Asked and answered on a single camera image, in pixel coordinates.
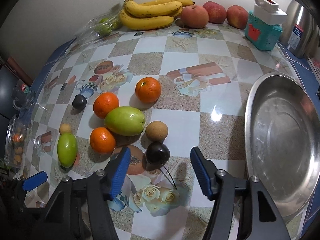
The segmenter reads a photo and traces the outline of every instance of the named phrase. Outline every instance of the white wall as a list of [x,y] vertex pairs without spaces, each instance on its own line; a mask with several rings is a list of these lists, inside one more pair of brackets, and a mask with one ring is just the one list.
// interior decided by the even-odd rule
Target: white wall
[[[209,0],[194,0],[203,5]],[[253,9],[254,0],[211,0]],[[291,0],[275,0],[286,10]],[[123,0],[19,0],[0,29],[0,52],[35,78],[46,59],[96,15]]]

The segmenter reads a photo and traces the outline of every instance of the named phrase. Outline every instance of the mandarin orange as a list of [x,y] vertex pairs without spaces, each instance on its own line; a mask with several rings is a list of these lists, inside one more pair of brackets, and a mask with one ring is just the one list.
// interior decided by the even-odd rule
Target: mandarin orange
[[93,111],[101,119],[104,119],[109,112],[117,107],[119,107],[119,99],[110,92],[101,94],[93,103]]
[[141,102],[153,103],[161,95],[161,84],[153,77],[145,77],[138,81],[135,92]]
[[107,154],[115,149],[116,140],[107,128],[99,127],[91,132],[90,145],[99,154]]

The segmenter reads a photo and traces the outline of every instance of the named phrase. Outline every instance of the label on kettle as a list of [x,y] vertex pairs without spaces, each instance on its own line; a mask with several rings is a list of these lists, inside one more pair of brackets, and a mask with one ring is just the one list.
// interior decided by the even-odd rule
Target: label on kettle
[[297,48],[297,46],[298,46],[298,44],[299,44],[299,42],[301,40],[302,34],[303,34],[302,28],[299,25],[295,24],[294,27],[293,27],[291,36],[289,38],[289,41],[288,41],[288,44],[293,49]]

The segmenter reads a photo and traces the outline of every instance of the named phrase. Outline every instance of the red apple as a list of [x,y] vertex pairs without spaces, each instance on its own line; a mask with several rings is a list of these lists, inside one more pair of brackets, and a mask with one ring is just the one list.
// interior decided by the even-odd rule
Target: red apple
[[199,5],[189,5],[182,9],[181,21],[191,28],[204,28],[209,22],[206,9]]
[[239,5],[230,6],[227,10],[228,23],[238,29],[244,29],[247,26],[248,12]]
[[207,10],[211,23],[221,24],[227,17],[226,9],[218,3],[209,1],[203,5],[203,8]]

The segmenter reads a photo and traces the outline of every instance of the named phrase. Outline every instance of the green fruit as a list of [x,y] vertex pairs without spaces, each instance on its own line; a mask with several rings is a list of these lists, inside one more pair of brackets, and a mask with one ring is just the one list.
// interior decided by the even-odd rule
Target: green fruit
[[108,36],[112,32],[112,28],[109,25],[101,25],[94,28],[101,36]]
[[120,106],[113,109],[104,119],[104,125],[110,131],[133,136],[142,133],[145,123],[143,112],[131,106]]
[[100,21],[99,21],[99,23],[104,23],[104,22],[106,22],[107,20],[109,20],[109,18],[102,18]]
[[60,135],[57,152],[61,165],[70,168],[75,162],[78,152],[76,137],[71,133]]

